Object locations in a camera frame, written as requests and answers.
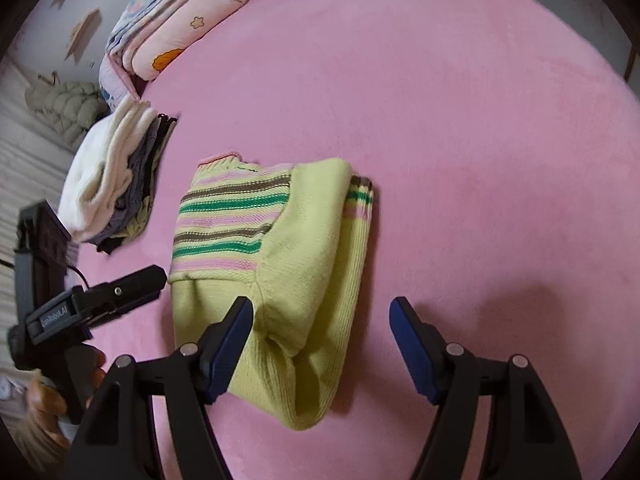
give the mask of folded sweater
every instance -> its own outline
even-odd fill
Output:
[[[58,209],[76,242],[97,235],[108,224],[116,199],[132,179],[127,159],[156,115],[148,103],[127,96],[87,132],[66,176]]]
[[[176,343],[250,298],[254,326],[229,390],[294,430],[318,423],[337,390],[372,197],[343,160],[262,168],[230,155],[201,164],[180,203]]]

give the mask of floor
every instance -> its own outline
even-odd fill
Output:
[[[620,75],[624,75],[632,55],[631,42],[602,0],[537,0],[554,12],[578,34],[595,46]],[[640,59],[628,79],[640,97]]]

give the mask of bed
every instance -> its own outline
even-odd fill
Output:
[[[295,433],[223,396],[209,415],[234,478],[410,477],[434,409],[388,327],[398,295],[477,355],[527,355],[584,478],[606,473],[640,420],[640,107],[590,44],[533,0],[251,0],[144,97],[180,117],[154,210],[111,256],[81,248],[90,283],[169,269],[178,203],[205,156],[340,156],[375,186],[331,411]],[[172,351],[168,288],[94,343],[111,360]],[[179,478],[157,408],[165,473]]]

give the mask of black device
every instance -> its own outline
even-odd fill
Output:
[[[18,324],[8,333],[9,349],[20,370],[39,368],[66,400],[68,422],[78,425],[90,383],[95,351],[83,345],[91,330],[159,297],[164,270],[149,266],[111,283],[65,290],[70,235],[47,202],[23,209],[15,250],[15,301]]]

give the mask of wall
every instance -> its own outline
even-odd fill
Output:
[[[39,73],[57,70],[62,80],[97,81],[100,61],[111,29],[131,0],[65,0],[60,8],[54,0],[40,0],[9,49],[21,65]],[[78,22],[99,8],[101,20],[84,54],[65,60],[69,35]]]

